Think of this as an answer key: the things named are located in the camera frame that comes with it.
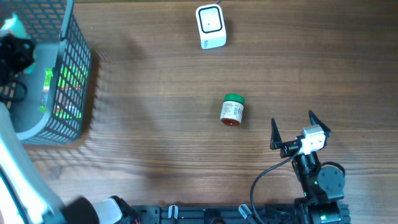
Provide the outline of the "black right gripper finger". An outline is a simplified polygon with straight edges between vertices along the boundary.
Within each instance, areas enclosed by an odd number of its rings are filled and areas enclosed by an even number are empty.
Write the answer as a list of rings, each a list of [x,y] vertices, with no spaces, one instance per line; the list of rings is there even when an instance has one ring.
[[[312,110],[308,111],[308,116],[309,116],[309,119],[310,119],[310,123],[312,125],[319,125],[322,128],[325,136],[326,137],[330,136],[331,129],[327,125],[325,125],[320,119],[318,119],[317,116],[315,115],[315,113]]]
[[[282,144],[282,138],[274,118],[271,119],[271,143]]]

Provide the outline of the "green lid jar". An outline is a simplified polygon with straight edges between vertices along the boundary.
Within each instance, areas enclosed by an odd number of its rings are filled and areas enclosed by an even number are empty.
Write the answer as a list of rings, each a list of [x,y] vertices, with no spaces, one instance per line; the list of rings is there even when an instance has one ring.
[[[224,96],[220,121],[229,126],[239,126],[243,118],[245,99],[243,96],[230,93]]]

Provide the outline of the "teal wipes packet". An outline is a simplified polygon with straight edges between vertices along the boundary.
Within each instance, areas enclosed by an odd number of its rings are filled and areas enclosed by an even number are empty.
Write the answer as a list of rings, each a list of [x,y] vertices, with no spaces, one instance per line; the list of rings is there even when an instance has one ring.
[[[19,39],[28,39],[32,40],[32,37],[27,33],[24,24],[19,19],[18,15],[13,12],[12,16],[8,19],[4,20],[4,23],[1,27],[1,39],[6,35],[12,35],[13,37],[17,37]],[[35,59],[37,54],[33,48],[33,59]],[[35,62],[33,62],[29,67],[27,67],[23,72],[24,74],[31,74],[34,72]]]

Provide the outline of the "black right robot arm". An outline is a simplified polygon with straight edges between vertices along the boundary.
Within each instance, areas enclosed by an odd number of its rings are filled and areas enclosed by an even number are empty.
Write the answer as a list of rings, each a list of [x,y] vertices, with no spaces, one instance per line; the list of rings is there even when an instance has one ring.
[[[291,223],[343,223],[338,201],[344,198],[345,169],[338,163],[321,163],[317,152],[327,146],[331,129],[308,112],[310,126],[292,141],[283,141],[275,119],[271,119],[272,150],[290,162],[303,190],[303,197],[277,210]]]

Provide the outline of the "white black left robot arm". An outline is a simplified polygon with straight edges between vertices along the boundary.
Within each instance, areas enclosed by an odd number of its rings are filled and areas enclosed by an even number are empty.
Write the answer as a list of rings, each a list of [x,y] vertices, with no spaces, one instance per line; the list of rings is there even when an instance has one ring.
[[[113,198],[92,204],[79,197],[65,205],[45,183],[1,103],[1,178],[24,223],[117,223],[123,219]]]

